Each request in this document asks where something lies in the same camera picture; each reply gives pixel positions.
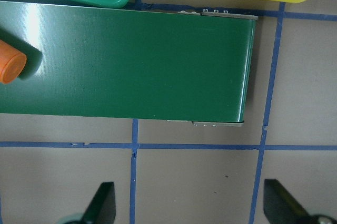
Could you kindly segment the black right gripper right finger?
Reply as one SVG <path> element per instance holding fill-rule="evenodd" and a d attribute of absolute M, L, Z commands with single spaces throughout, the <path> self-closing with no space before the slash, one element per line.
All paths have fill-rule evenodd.
<path fill-rule="evenodd" d="M 269 223 L 309 223 L 310 215 L 277 179 L 265 179 L 263 212 Z"/>

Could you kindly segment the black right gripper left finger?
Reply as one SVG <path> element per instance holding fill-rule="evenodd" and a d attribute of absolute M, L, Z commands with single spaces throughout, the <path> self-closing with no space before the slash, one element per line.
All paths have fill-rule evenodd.
<path fill-rule="evenodd" d="M 115 187 L 113 182 L 100 184 L 85 210 L 80 223 L 114 223 L 116 217 Z"/>

